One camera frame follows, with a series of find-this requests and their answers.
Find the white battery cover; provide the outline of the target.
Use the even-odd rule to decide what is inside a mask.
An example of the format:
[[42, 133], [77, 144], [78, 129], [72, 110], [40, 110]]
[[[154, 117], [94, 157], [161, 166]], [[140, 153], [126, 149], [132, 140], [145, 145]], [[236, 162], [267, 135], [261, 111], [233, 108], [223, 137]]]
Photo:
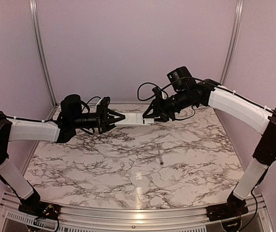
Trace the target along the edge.
[[154, 123], [154, 118], [144, 118], [143, 121], [145, 125], [151, 125]]

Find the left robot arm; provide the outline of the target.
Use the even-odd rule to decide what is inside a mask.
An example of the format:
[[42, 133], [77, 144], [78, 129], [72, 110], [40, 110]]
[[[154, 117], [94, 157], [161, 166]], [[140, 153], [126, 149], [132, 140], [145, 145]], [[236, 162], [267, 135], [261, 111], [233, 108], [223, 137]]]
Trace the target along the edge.
[[104, 97], [96, 105], [95, 112], [77, 94], [66, 96], [60, 103], [57, 119], [21, 119], [0, 111], [0, 179], [18, 196], [20, 202], [34, 215], [44, 211], [44, 204], [35, 188], [15, 166], [17, 160], [9, 158], [14, 145], [33, 145], [36, 141], [57, 144], [69, 142], [77, 129], [85, 132], [97, 130], [100, 134], [112, 130], [125, 115], [109, 109], [110, 98]]

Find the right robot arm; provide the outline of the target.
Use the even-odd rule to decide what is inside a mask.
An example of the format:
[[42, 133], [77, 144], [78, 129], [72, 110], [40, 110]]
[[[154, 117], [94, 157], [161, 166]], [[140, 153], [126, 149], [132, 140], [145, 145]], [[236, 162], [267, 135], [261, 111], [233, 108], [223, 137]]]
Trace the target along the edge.
[[150, 97], [152, 102], [143, 118], [158, 122], [175, 121], [176, 113], [189, 106], [203, 105], [233, 116], [261, 135], [252, 160], [223, 205], [223, 213], [232, 217], [241, 210], [246, 197], [276, 161], [276, 108], [255, 103], [214, 80], [194, 78], [185, 66], [171, 71], [167, 77], [175, 94], [164, 98], [165, 89], [155, 86]]

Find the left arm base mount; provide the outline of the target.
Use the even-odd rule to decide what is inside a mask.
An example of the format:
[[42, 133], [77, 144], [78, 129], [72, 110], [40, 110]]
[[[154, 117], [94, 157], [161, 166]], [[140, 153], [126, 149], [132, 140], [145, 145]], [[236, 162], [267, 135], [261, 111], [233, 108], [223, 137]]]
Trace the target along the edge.
[[55, 203], [39, 201], [33, 206], [20, 204], [18, 210], [20, 212], [36, 216], [37, 218], [57, 220], [61, 210], [61, 206]]

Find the white remote control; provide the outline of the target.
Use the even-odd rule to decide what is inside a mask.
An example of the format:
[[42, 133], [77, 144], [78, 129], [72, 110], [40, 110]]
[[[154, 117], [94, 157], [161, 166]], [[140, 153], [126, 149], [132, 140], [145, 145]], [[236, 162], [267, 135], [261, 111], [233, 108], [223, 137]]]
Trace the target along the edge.
[[119, 127], [145, 126], [142, 113], [124, 113], [125, 119], [115, 123]]

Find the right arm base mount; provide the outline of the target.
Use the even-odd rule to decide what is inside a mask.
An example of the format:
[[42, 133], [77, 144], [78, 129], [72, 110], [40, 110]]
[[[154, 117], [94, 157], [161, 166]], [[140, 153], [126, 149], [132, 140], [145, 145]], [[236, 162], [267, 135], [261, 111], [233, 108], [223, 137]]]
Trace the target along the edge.
[[207, 217], [210, 221], [223, 220], [239, 217], [249, 212], [245, 200], [241, 202], [227, 202], [210, 205], [206, 208]]

